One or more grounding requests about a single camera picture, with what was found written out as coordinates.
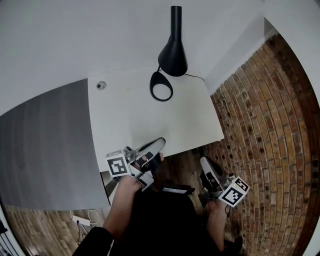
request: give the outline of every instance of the black pants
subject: black pants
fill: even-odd
[[[184,194],[137,192],[129,227],[110,255],[219,255]]]

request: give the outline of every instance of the black sleeve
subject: black sleeve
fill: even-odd
[[[73,256],[107,255],[114,237],[102,227],[94,227],[75,250]]]

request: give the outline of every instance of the lamp cord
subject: lamp cord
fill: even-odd
[[[196,76],[196,75],[192,75],[192,74],[185,74],[185,75],[186,75],[186,76],[189,76],[189,77],[200,78],[200,79],[203,80],[203,82],[205,82],[205,80],[204,80],[202,77],[200,77],[200,76]]]
[[[159,65],[159,67],[158,67],[157,72],[159,72],[159,71],[163,71],[162,69],[160,69],[160,65]],[[200,76],[196,76],[196,75],[192,75],[192,74],[185,74],[185,75],[186,75],[186,76],[189,76],[189,77],[200,78],[200,79],[202,79],[203,82],[205,83],[205,80],[204,80],[202,77],[200,77]]]

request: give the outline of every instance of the wall outlet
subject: wall outlet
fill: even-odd
[[[87,219],[87,218],[81,218],[81,217],[78,217],[78,216],[75,216],[75,215],[73,215],[72,216],[72,220],[75,222],[75,223],[77,223],[77,221],[79,221],[79,223],[81,224],[81,225],[85,225],[85,226],[90,226],[90,220],[89,219]]]

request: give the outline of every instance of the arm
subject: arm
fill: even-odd
[[[121,178],[103,226],[90,230],[74,252],[74,256],[108,253],[112,241],[119,240],[129,224],[134,197],[140,188],[141,184],[136,178],[128,175]]]
[[[120,180],[110,212],[102,226],[116,240],[122,237],[129,224],[135,194],[140,188],[141,184],[134,177],[126,175]]]
[[[227,204],[220,200],[214,200],[210,201],[208,205],[209,218],[206,229],[220,252],[222,252],[224,250],[225,225],[227,220],[225,208]]]

